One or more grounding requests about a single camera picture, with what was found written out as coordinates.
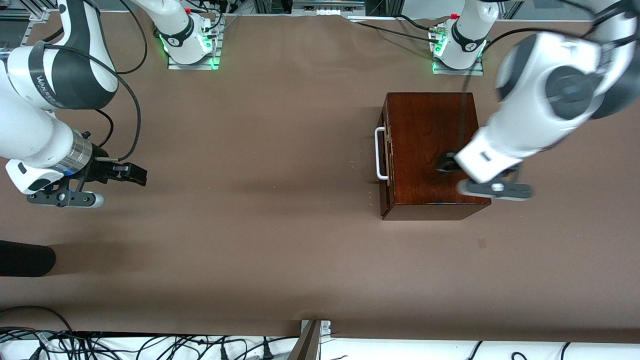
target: green led light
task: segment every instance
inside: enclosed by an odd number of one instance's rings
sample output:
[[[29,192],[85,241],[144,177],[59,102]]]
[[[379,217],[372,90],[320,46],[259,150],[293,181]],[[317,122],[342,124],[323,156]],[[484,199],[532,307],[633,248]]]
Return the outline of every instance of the green led light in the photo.
[[[436,56],[442,56],[445,46],[447,46],[447,37],[443,36],[442,39],[440,39],[440,41],[436,44],[433,54],[435,54]]]
[[[162,37],[160,37],[160,42],[162,43],[163,50],[168,54],[169,50],[166,49],[166,42],[164,42],[164,39]]]

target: power cord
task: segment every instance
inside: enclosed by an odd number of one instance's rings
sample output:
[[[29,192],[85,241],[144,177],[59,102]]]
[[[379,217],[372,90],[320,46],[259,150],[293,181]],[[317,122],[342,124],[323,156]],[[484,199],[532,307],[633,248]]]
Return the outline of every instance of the power cord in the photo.
[[[471,355],[469,355],[467,360],[474,360],[474,357],[476,357],[476,352],[478,352],[478,349],[480,348],[480,345],[482,345],[482,342],[483,341],[481,340],[476,343],[476,345],[474,346],[474,350],[471,352]]]
[[[249,348],[247,351],[243,352],[242,354],[238,355],[234,360],[240,360],[241,357],[246,357],[247,354],[249,354],[250,352],[254,351],[255,349],[259,348],[259,347],[263,347],[265,343],[272,343],[274,341],[280,341],[280,340],[286,340],[286,339],[297,339],[299,338],[299,336],[284,336],[283,338],[275,338],[275,339],[270,339],[270,340],[266,340],[263,341],[262,344],[259,345],[255,345],[252,348]]]
[[[263,337],[263,348],[264,348],[264,355],[262,356],[262,360],[272,360],[274,358],[273,354],[271,353],[271,349],[269,348],[269,343],[267,342],[267,337]]]
[[[431,29],[429,29],[427,26],[422,26],[422,25],[418,24],[417,22],[413,21],[413,19],[411,19],[410,17],[408,17],[406,15],[399,14],[399,15],[394,15],[394,17],[397,18],[397,19],[404,19],[407,22],[409,22],[409,24],[413,25],[414,27],[416,27],[418,29],[421,29],[421,30],[424,30],[424,31],[431,31]]]
[[[100,109],[94,109],[97,113],[101,114],[102,116],[104,116],[107,121],[109,122],[109,133],[107,134],[107,136],[104,137],[104,140],[100,143],[100,145],[98,145],[98,147],[103,147],[107,144],[107,142],[109,141],[109,139],[111,138],[111,135],[113,134],[113,119],[104,111],[100,110]]]
[[[209,31],[211,29],[214,29],[216,26],[220,25],[220,21],[222,21],[222,10],[220,9],[216,9],[216,8],[208,8],[206,6],[200,6],[200,5],[196,5],[194,2],[192,2],[191,0],[185,0],[187,3],[191,4],[192,6],[198,8],[198,9],[203,9],[205,10],[205,12],[207,13],[211,13],[211,10],[214,10],[215,12],[217,12],[218,14],[216,15],[216,23],[213,24],[211,27],[209,28],[205,28],[205,31]]]
[[[118,161],[123,161],[129,158],[129,156],[131,156],[131,154],[133,154],[133,152],[136,150],[136,146],[138,144],[138,139],[140,138],[140,128],[142,127],[142,113],[140,110],[140,103],[138,102],[138,98],[136,97],[136,94],[134,94],[133,90],[131,89],[131,87],[129,86],[129,84],[127,84],[126,81],[124,81],[124,79],[122,79],[122,77],[115,72],[112,68],[108,67],[105,63],[103,63],[102,61],[96,59],[94,56],[89,55],[87,53],[84,53],[74,47],[69,47],[69,46],[64,46],[64,45],[53,45],[53,44],[45,44],[44,45],[45,49],[53,49],[53,50],[64,50],[64,51],[70,51],[71,53],[75,53],[78,54],[80,56],[82,56],[83,58],[89,59],[93,62],[95,62],[96,64],[100,65],[104,70],[108,71],[109,73],[111,73],[111,75],[115,76],[117,78],[117,80],[122,84],[122,86],[125,87],[125,89],[127,89],[129,95],[131,96],[131,99],[133,100],[133,103],[136,106],[136,135],[134,137],[133,143],[131,144],[131,148],[129,149],[129,152],[127,152],[127,154],[125,156],[122,156],[120,158],[118,158]]]
[[[145,43],[145,53],[142,55],[142,60],[140,60],[140,63],[137,64],[131,70],[118,72],[118,74],[120,74],[120,75],[126,75],[126,74],[130,74],[130,73],[140,69],[142,67],[142,65],[145,63],[145,61],[147,60],[147,55],[149,53],[149,44],[147,43],[147,36],[145,35],[145,30],[142,28],[142,25],[140,24],[140,20],[138,20],[138,17],[136,16],[136,14],[133,13],[133,10],[131,10],[129,5],[124,0],[120,0],[120,2],[127,9],[127,11],[131,14],[133,19],[136,21],[136,25],[138,25],[138,29],[140,30],[140,35],[142,36],[142,41],[144,41],[144,43]]]
[[[564,360],[564,352],[566,351],[566,348],[568,348],[570,344],[571,343],[565,343],[562,346],[562,350],[560,350],[560,360]]]
[[[356,22],[356,24],[358,25],[362,25],[362,26],[366,26],[368,28],[372,28],[372,29],[376,29],[376,30],[380,30],[380,31],[384,31],[386,33],[391,33],[391,34],[396,34],[396,35],[400,35],[402,37],[408,37],[408,38],[414,38],[417,40],[423,40],[426,42],[431,42],[433,44],[438,43],[438,41],[436,39],[430,39],[430,38],[423,38],[423,37],[417,37],[415,35],[411,35],[411,34],[407,34],[407,33],[401,33],[399,31],[394,31],[394,30],[389,30],[389,29],[385,29],[385,28],[379,28],[377,26],[373,26],[373,25],[369,25],[369,24],[365,24],[363,22]]]
[[[518,352],[518,351],[511,353],[511,360],[516,360],[516,356],[520,356],[523,360],[528,360],[527,357],[524,356],[523,353]]]

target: metal bracket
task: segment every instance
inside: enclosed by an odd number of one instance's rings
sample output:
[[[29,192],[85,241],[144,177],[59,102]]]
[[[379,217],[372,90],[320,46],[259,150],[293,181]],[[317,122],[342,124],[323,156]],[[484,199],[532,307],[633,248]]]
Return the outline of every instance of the metal bracket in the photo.
[[[364,0],[293,0],[293,15],[366,16]]]
[[[533,196],[533,188],[528,184],[518,183],[520,166],[505,170],[491,181],[483,184],[473,179],[462,180],[458,183],[458,192],[463,195],[488,197],[513,201],[529,200]]]
[[[302,335],[287,360],[318,360],[320,339],[331,336],[329,320],[302,320]]]

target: electrical cable bundle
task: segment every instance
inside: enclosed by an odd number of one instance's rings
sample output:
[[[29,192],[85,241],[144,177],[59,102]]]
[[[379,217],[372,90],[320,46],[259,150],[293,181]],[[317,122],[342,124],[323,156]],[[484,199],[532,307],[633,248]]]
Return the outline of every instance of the electrical cable bundle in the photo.
[[[145,341],[137,350],[124,350],[108,347],[100,342],[101,333],[99,332],[77,332],[74,331],[69,322],[55,310],[42,306],[17,306],[0,310],[0,314],[6,311],[15,311],[20,309],[37,309],[47,311],[55,315],[67,328],[66,331],[38,331],[23,327],[0,327],[0,344],[12,340],[33,340],[33,336],[39,341],[40,345],[28,360],[41,359],[44,353],[47,360],[51,360],[52,354],[66,354],[68,360],[101,360],[98,356],[104,356],[109,360],[123,360],[118,354],[136,354],[135,360],[140,360],[140,356],[144,350],[157,347],[166,340],[173,340],[166,347],[157,360],[174,360],[176,353],[181,348],[192,350],[197,356],[193,360],[201,360],[210,349],[216,345],[220,345],[220,352],[223,354],[223,360],[228,360],[225,344],[234,342],[244,343],[244,352],[239,354],[234,360],[246,359],[246,356],[257,348],[264,347],[265,354],[271,356],[269,344],[275,341],[294,339],[297,336],[285,336],[282,338],[267,339],[258,345],[249,348],[246,339],[229,339],[230,336],[222,336],[216,340],[210,340],[208,336],[181,336],[181,335],[156,335]]]

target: white floor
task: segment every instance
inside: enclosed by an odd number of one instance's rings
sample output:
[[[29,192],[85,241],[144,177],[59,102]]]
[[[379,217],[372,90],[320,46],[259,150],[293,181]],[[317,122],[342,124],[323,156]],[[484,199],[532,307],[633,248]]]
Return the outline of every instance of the white floor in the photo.
[[[233,336],[228,340],[243,338],[247,340],[248,346],[252,347],[262,343],[262,337]],[[122,360],[135,360],[136,351],[149,338],[110,338],[101,339],[100,343],[113,350],[132,350],[133,353],[118,353]],[[210,336],[209,341],[214,341],[218,337]],[[166,340],[154,340],[150,344],[153,347],[141,352],[139,360],[157,360],[160,354],[166,350],[175,338]],[[475,341],[400,341],[400,340],[359,340],[359,339],[330,339],[323,338],[321,346],[321,360],[334,360],[344,358],[345,360],[466,360],[475,346]],[[271,352],[274,355],[289,352],[296,339],[276,341],[270,344]],[[0,359],[2,360],[25,360],[29,359],[38,346],[37,340],[16,340],[0,345]],[[59,350],[56,341],[49,345],[50,350]],[[190,346],[204,349],[204,345]],[[510,360],[513,352],[521,352],[528,360],[559,360],[560,350],[563,343],[528,343],[528,342],[504,342],[486,341],[484,342],[474,358],[474,360],[504,359]],[[234,360],[244,352],[244,344],[240,341],[225,345],[230,360]],[[98,360],[109,360],[108,357],[98,355]],[[262,347],[248,355],[247,359],[258,359],[262,357]],[[181,348],[175,355],[175,360],[196,360],[198,355],[193,349]],[[41,353],[40,360],[47,359]],[[216,345],[210,349],[202,360],[220,359],[220,346]],[[572,343],[566,350],[565,360],[639,360],[640,344],[619,345],[619,344],[593,344],[593,343]],[[51,360],[68,360],[65,354],[52,354]]]

